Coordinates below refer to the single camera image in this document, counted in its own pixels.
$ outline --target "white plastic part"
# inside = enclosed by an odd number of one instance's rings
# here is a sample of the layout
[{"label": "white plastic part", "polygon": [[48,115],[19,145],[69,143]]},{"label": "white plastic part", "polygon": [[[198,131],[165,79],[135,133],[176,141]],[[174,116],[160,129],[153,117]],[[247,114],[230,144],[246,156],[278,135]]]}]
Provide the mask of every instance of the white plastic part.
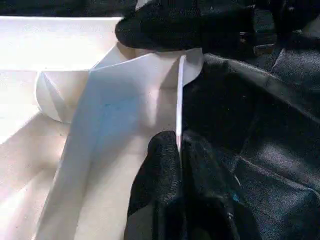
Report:
[{"label": "white plastic part", "polygon": [[176,129],[183,53],[148,53],[90,72],[36,240],[122,239],[148,143]]},{"label": "white plastic part", "polygon": [[54,120],[71,123],[88,75],[88,71],[41,72],[35,88],[41,111]]},{"label": "white plastic part", "polygon": [[[117,65],[147,53],[150,51],[125,47],[118,42],[92,69]],[[39,74],[35,94],[42,112],[56,121],[71,123],[88,75],[87,70],[44,71]]]},{"label": "white plastic part", "polygon": [[36,231],[68,134],[43,116],[35,71],[0,72],[0,239],[29,240]]},{"label": "white plastic part", "polygon": [[180,57],[176,101],[176,144],[181,154],[183,124],[183,87],[192,82],[201,72],[204,64],[202,48],[188,50]]}]

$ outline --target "gloved hand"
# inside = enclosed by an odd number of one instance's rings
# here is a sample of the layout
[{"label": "gloved hand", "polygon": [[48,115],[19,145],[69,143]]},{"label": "gloved hand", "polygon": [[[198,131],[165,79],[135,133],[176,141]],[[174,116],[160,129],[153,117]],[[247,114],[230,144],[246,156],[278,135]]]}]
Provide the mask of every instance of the gloved hand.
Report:
[{"label": "gloved hand", "polygon": [[195,133],[157,134],[131,189],[125,240],[259,240],[241,187]]}]

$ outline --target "white cardboard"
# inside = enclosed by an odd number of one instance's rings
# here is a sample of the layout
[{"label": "white cardboard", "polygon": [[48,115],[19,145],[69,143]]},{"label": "white cardboard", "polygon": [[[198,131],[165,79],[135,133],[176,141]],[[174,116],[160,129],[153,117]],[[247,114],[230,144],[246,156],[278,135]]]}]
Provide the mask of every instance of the white cardboard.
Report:
[{"label": "white cardboard", "polygon": [[35,239],[122,238],[148,143],[176,129],[181,54],[149,53],[90,72]]}]

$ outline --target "black fabric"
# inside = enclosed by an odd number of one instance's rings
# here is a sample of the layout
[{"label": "black fabric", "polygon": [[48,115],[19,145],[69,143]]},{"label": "black fabric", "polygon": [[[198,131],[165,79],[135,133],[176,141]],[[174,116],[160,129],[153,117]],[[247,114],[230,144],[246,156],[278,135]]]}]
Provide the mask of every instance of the black fabric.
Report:
[{"label": "black fabric", "polygon": [[223,52],[242,45],[240,32],[254,31],[253,11],[243,1],[154,0],[121,20],[115,33],[132,48],[168,51],[208,46]]},{"label": "black fabric", "polygon": [[241,187],[203,137],[157,134],[133,182],[125,240],[259,240]]},{"label": "black fabric", "polygon": [[176,135],[152,138],[131,189],[125,240],[187,239]]},{"label": "black fabric", "polygon": [[[316,46],[284,49],[272,69],[277,77],[264,84],[208,54],[184,87],[185,131],[205,136],[237,176],[263,240],[319,238],[320,125],[312,110],[319,109],[319,68],[308,67],[318,64]],[[305,104],[301,92],[312,101]]]},{"label": "black fabric", "polygon": [[122,17],[135,10],[137,0],[5,0],[3,16]]}]

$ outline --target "white container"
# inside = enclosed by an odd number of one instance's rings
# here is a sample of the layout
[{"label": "white container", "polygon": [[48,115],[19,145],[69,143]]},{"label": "white container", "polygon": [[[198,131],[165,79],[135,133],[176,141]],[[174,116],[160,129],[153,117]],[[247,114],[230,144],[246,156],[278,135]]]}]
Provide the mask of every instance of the white container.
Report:
[{"label": "white container", "polygon": [[106,56],[119,20],[0,16],[0,240],[34,235],[69,133],[42,114],[39,76],[63,83],[59,90],[74,76],[64,97],[76,105],[87,79],[74,72],[88,75]]},{"label": "white container", "polygon": [[[122,239],[148,143],[176,130],[182,54],[149,53],[90,72],[35,239]],[[187,54],[185,83],[203,64],[201,49]]]},{"label": "white container", "polygon": [[0,17],[0,240],[122,238],[148,143],[181,127],[202,52],[124,47],[119,20]]}]

